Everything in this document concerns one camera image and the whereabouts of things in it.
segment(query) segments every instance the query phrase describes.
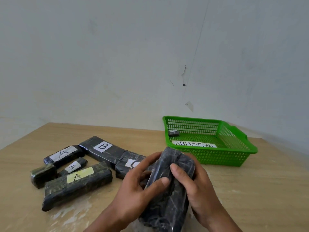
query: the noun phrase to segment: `person's left hand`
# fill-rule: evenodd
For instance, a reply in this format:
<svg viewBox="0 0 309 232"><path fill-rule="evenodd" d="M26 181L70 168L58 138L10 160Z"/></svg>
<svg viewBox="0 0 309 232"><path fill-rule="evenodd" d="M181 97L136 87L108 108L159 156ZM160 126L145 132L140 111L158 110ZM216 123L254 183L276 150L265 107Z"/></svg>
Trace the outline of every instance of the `person's left hand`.
<svg viewBox="0 0 309 232"><path fill-rule="evenodd" d="M155 196L166 190L170 181L165 177L156 180L144 190L140 186L140 182L147 177L145 170L160 155L161 152L153 153L126 174L112 203L85 231L116 232L125 229L141 215Z"/></svg>

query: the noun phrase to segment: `forearm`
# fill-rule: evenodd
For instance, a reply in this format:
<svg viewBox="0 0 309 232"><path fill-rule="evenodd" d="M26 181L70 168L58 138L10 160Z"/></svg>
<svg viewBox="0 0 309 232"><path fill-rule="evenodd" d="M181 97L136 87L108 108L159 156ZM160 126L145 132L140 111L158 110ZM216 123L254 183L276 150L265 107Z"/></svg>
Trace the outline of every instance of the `forearm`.
<svg viewBox="0 0 309 232"><path fill-rule="evenodd" d="M84 232L119 232L127 227L119 218L118 212L109 206Z"/></svg>
<svg viewBox="0 0 309 232"><path fill-rule="evenodd" d="M222 207L220 212L208 220L207 229L209 232L242 232L224 207Z"/></svg>

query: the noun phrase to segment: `person's right hand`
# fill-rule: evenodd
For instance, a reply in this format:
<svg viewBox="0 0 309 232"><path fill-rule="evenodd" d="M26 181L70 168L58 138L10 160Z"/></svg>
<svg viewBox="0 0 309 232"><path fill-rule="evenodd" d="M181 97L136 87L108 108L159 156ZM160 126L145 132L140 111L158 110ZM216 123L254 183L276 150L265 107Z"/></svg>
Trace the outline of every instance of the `person's right hand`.
<svg viewBox="0 0 309 232"><path fill-rule="evenodd" d="M195 162L194 180L178 165L171 164L170 168L174 177L186 188L195 218L210 232L241 231L220 203L206 170L195 156L186 155Z"/></svg>

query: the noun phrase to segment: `black wrapped package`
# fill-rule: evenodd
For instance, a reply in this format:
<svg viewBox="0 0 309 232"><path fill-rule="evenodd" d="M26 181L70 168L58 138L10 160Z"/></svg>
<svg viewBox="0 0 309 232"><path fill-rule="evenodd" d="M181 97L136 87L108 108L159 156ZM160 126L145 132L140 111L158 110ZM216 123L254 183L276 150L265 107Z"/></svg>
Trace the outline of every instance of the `black wrapped package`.
<svg viewBox="0 0 309 232"><path fill-rule="evenodd" d="M176 137L179 136L180 132L177 129L168 130L168 136L170 137Z"/></svg>
<svg viewBox="0 0 309 232"><path fill-rule="evenodd" d="M131 151L125 151L116 164L116 178L124 179L130 169L135 168L146 156L136 154Z"/></svg>
<svg viewBox="0 0 309 232"><path fill-rule="evenodd" d="M70 163L72 160L75 160L79 157L84 157L84 150L78 145L68 146L61 151L58 151L50 156L44 158L45 164L53 164L56 168L59 168L67 163Z"/></svg>
<svg viewBox="0 0 309 232"><path fill-rule="evenodd" d="M124 149L110 144L97 136L87 139L80 143L79 146L87 150L86 154L88 156L99 162L105 161L112 169L115 169L118 160L125 151Z"/></svg>
<svg viewBox="0 0 309 232"><path fill-rule="evenodd" d="M68 175L70 173L76 172L76 171L82 169L83 167L85 167L87 165L87 163L88 163L87 160L80 157L76 161L74 161L72 164L67 166L64 170L60 171L58 173L58 177L63 177L63 176Z"/></svg>
<svg viewBox="0 0 309 232"><path fill-rule="evenodd" d="M170 185L164 193L152 199L139 221L160 232L180 232L189 205L185 188L170 171L172 163L181 167L191 179L195 170L194 160L170 147L165 148L155 163L146 188L162 177L168 177Z"/></svg>
<svg viewBox="0 0 309 232"><path fill-rule="evenodd" d="M44 187L45 182L57 178L57 168L52 164L44 165L40 168L34 169L30 174L32 184L40 189Z"/></svg>
<svg viewBox="0 0 309 232"><path fill-rule="evenodd" d="M92 165L89 168L57 178L45 184L45 197L42 211L66 203L87 192L112 182L111 170L105 162Z"/></svg>

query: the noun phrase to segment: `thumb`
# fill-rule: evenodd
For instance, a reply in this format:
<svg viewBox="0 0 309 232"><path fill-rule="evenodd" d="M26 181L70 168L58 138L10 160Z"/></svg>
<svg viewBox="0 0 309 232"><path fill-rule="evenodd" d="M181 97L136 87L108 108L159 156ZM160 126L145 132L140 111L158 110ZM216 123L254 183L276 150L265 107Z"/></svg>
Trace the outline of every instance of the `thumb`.
<svg viewBox="0 0 309 232"><path fill-rule="evenodd" d="M171 164L170 168L174 177L186 188L187 194L194 195L197 190L197 185L187 173L177 164Z"/></svg>
<svg viewBox="0 0 309 232"><path fill-rule="evenodd" d="M157 195L163 193L168 185L170 184L170 180L168 178L160 178L152 183L149 187L144 189L144 197L146 201L149 203Z"/></svg>

